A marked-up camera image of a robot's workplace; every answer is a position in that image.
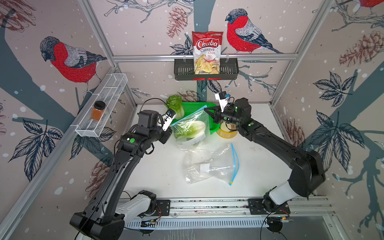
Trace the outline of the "clear zipper bag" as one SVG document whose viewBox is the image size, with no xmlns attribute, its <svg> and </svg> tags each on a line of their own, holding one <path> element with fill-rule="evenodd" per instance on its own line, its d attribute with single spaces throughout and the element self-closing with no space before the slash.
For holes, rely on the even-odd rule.
<svg viewBox="0 0 384 240">
<path fill-rule="evenodd" d="M 216 150 L 185 150 L 183 175 L 188 184 L 216 178 L 233 185 L 240 169 L 240 160 L 233 144 Z"/>
<path fill-rule="evenodd" d="M 197 148 L 207 142 L 210 133 L 210 117 L 203 104 L 191 114 L 171 124 L 176 145 L 181 150 Z"/>
</svg>

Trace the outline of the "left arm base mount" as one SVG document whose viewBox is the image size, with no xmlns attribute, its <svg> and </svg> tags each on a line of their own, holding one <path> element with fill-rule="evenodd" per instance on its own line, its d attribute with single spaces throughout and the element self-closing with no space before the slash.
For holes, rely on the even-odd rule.
<svg viewBox="0 0 384 240">
<path fill-rule="evenodd" d="M 149 210 L 148 213 L 142 213 L 139 216 L 143 217 L 159 217 L 159 216 L 169 216 L 171 209 L 170 200 L 157 200 L 154 210 Z"/>
</svg>

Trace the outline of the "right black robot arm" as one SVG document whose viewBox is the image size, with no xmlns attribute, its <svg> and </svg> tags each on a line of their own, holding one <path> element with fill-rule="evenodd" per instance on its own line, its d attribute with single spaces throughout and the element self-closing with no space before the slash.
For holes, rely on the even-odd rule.
<svg viewBox="0 0 384 240">
<path fill-rule="evenodd" d="M 266 148 L 292 170 L 286 182 L 264 195 L 264 208 L 268 213 L 273 213 L 296 197 L 308 198 L 326 180 L 326 171 L 318 152 L 307 152 L 279 138 L 263 124 L 252 119 L 251 110 L 246 98 L 227 103 L 224 107 L 204 109 L 214 123 L 234 124 L 241 136 Z"/>
</svg>

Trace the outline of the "chinese cabbage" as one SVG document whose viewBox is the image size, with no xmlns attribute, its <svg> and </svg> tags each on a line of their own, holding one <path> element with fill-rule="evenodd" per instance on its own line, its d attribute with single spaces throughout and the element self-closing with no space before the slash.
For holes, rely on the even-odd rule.
<svg viewBox="0 0 384 240">
<path fill-rule="evenodd" d="M 177 123 L 174 128 L 176 139 L 193 139 L 205 133 L 206 124 L 202 121 L 186 121 Z"/>
<path fill-rule="evenodd" d="M 175 111 L 176 120 L 181 120 L 185 116 L 185 111 L 183 108 L 183 101 L 181 96 L 172 95 L 167 99 L 166 103 L 169 108 Z"/>
</svg>

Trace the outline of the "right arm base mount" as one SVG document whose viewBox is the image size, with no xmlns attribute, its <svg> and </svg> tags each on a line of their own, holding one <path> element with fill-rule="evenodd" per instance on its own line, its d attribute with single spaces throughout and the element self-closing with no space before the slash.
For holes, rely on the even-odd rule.
<svg viewBox="0 0 384 240">
<path fill-rule="evenodd" d="M 251 198 L 248 199 L 247 208 L 250 210 L 251 215 L 267 215 L 267 214 L 278 214 L 278 215 L 290 215 L 291 211 L 288 203 L 282 205 L 276 205 L 270 200 L 263 198 Z"/>
</svg>

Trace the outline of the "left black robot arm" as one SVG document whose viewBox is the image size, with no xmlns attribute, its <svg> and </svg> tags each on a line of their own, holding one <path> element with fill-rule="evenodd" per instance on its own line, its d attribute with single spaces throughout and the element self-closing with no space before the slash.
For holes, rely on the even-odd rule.
<svg viewBox="0 0 384 240">
<path fill-rule="evenodd" d="M 100 189 L 82 212 L 73 214 L 70 225 L 78 234 L 93 240 L 117 240 L 124 230 L 125 222 L 140 215 L 151 215 L 158 210 L 156 194 L 140 191 L 127 202 L 122 213 L 116 211 L 126 183 L 142 157 L 154 151 L 154 142 L 165 144 L 170 138 L 170 125 L 176 113 L 172 109 L 163 115 L 144 110 L 138 116 L 138 123 L 117 142 L 113 165 Z"/>
</svg>

